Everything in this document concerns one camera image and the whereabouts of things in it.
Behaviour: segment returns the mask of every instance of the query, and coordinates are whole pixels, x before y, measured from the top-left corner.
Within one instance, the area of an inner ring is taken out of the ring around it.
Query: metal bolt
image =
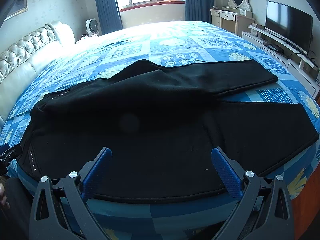
[[[247,171],[245,173],[248,177],[253,177],[254,176],[254,172],[253,171]]]
[[[41,178],[41,182],[46,182],[48,180],[48,177],[47,176],[43,176],[42,178]]]
[[[75,178],[76,176],[78,176],[78,172],[76,172],[76,171],[72,171],[69,173],[70,178]]]
[[[277,178],[278,180],[283,180],[283,177],[282,177],[280,174],[278,174],[278,175],[276,176],[276,178]]]

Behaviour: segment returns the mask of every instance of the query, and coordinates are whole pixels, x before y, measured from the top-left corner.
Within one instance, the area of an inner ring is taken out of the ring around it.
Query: picture frame
[[[15,17],[18,14],[26,12],[26,11],[28,11],[27,0],[17,0],[15,2],[15,4],[13,5],[13,7],[11,8],[5,21],[11,19],[12,17]]]

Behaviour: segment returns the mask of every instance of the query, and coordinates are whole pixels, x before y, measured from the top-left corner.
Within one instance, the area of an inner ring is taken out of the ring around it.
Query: flat screen tv
[[[312,37],[312,16],[291,6],[267,1],[266,29],[306,55]]]

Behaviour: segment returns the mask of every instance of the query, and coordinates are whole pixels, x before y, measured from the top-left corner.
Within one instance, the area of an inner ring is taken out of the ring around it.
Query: headboard
[[[41,71],[75,44],[67,24],[46,24],[0,54],[0,131],[21,93]]]

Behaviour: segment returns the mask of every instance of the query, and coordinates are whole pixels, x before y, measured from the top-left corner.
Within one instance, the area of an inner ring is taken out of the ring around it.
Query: white box fan
[[[97,34],[98,36],[100,36],[98,31],[98,28],[99,28],[98,22],[96,21],[95,18],[91,20],[87,20],[86,26],[87,26],[87,33],[89,37],[91,37],[94,34]]]

